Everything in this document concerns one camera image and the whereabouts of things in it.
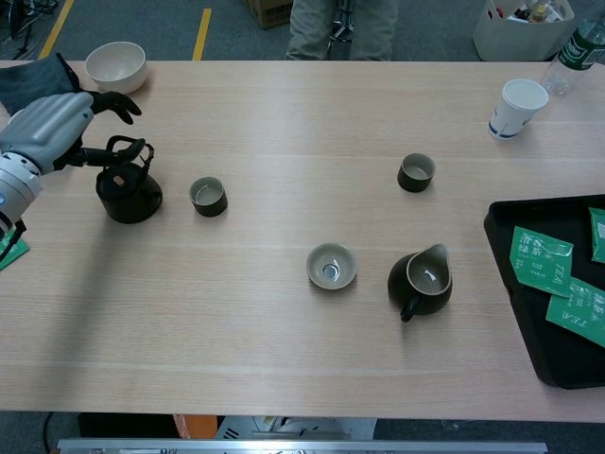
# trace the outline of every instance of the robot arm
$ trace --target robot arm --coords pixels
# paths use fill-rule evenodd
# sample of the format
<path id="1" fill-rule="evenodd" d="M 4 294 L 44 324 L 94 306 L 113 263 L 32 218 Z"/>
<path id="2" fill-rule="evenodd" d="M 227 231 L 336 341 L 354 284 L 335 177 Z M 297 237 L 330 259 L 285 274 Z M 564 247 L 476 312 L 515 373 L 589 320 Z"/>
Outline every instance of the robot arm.
<path id="1" fill-rule="evenodd" d="M 129 124 L 129 112 L 141 114 L 126 96 L 80 92 L 37 99 L 11 118 L 0 132 L 0 239 L 42 191 L 42 175 L 65 166 L 118 166 L 138 156 L 140 142 L 117 153 L 82 147 L 81 135 L 105 110 Z"/>

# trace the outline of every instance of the plastic water bottle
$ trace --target plastic water bottle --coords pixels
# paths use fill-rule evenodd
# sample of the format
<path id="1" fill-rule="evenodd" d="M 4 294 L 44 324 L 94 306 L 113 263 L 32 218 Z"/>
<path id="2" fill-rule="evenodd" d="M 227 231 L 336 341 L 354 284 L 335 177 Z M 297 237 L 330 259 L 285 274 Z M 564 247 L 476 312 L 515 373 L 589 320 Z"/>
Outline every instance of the plastic water bottle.
<path id="1" fill-rule="evenodd" d="M 550 94 L 565 95 L 605 53 L 605 11 L 598 20 L 585 20 L 544 73 L 542 84 Z"/>

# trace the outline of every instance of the paper cup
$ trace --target paper cup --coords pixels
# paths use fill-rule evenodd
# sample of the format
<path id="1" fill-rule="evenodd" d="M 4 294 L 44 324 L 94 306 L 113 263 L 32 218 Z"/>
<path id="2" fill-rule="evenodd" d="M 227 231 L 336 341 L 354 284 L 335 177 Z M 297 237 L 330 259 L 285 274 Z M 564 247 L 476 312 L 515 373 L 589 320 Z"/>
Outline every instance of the paper cup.
<path id="1" fill-rule="evenodd" d="M 498 140 L 510 140 L 548 103 L 548 92 L 529 79 L 509 80 L 502 89 L 500 104 L 489 123 L 490 134 Z"/>

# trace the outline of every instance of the pitcher handle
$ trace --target pitcher handle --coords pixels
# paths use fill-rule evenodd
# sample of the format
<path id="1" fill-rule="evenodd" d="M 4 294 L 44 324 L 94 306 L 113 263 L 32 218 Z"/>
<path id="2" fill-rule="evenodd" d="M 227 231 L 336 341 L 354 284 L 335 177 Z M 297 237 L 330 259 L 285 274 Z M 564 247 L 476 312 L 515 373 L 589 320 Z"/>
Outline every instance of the pitcher handle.
<path id="1" fill-rule="evenodd" d="M 412 299 L 409 300 L 409 303 L 407 304 L 407 306 L 401 310 L 401 321 L 402 322 L 407 323 L 412 319 L 412 316 L 414 315 L 414 312 L 416 312 L 416 307 L 418 306 L 419 302 L 420 302 L 419 295 L 412 296 Z"/>

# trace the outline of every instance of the green bottle label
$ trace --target green bottle label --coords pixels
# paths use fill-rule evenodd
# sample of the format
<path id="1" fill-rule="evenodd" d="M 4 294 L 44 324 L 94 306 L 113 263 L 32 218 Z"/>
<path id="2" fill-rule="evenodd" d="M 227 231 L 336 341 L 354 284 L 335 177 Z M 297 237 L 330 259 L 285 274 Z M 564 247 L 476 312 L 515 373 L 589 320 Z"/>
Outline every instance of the green bottle label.
<path id="1" fill-rule="evenodd" d="M 582 38 L 576 30 L 571 39 L 559 52 L 559 60 L 565 66 L 577 71 L 586 71 L 605 52 L 605 45 L 591 43 Z"/>

